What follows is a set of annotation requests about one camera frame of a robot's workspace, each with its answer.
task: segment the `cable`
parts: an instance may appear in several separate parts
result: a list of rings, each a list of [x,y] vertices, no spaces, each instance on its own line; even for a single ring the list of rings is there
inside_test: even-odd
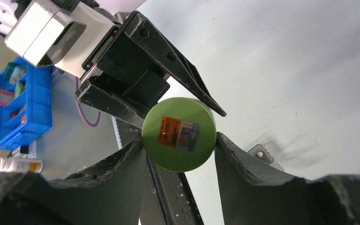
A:
[[[77,90],[79,88],[79,79],[78,77],[75,77],[75,90]],[[101,112],[98,112],[97,115],[97,119],[96,122],[94,124],[90,123],[88,121],[88,119],[85,117],[85,114],[83,114],[82,108],[81,108],[81,104],[78,102],[78,100],[75,99],[75,103],[76,103],[76,108],[78,109],[79,115],[81,116],[81,119],[90,127],[95,127],[98,125],[98,123],[100,122],[100,116],[101,116]]]

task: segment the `blue plastic bin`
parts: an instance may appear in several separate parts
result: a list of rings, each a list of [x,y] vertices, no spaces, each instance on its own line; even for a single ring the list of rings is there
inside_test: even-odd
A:
[[[0,150],[8,151],[29,145],[53,127],[51,68],[35,68],[20,57],[13,62],[27,67],[26,74],[17,81],[25,83],[26,89],[7,106],[0,105]],[[0,73],[0,88],[14,91],[17,82],[10,85],[3,73]],[[11,119],[10,113],[19,111],[24,105],[25,110]]]

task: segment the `screw hole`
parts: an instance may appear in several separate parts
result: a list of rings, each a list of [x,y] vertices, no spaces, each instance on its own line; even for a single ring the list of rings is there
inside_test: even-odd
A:
[[[142,36],[143,38],[148,36],[148,30],[145,28],[141,28],[140,32],[139,32],[140,36]]]
[[[176,55],[173,52],[169,52],[167,58],[172,62],[176,61]]]

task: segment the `green circular object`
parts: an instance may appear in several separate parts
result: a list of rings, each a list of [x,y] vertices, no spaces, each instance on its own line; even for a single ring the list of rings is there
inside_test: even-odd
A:
[[[166,99],[147,114],[142,140],[158,166],[173,172],[191,171],[205,163],[215,147],[213,113],[199,100]]]

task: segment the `orange label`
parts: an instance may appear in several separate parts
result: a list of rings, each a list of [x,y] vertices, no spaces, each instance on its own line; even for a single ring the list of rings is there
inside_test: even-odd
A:
[[[29,171],[35,173],[40,166],[41,166],[40,163],[30,163]]]
[[[161,128],[159,129],[158,143],[176,147],[179,137],[181,120],[170,117],[162,117]]]

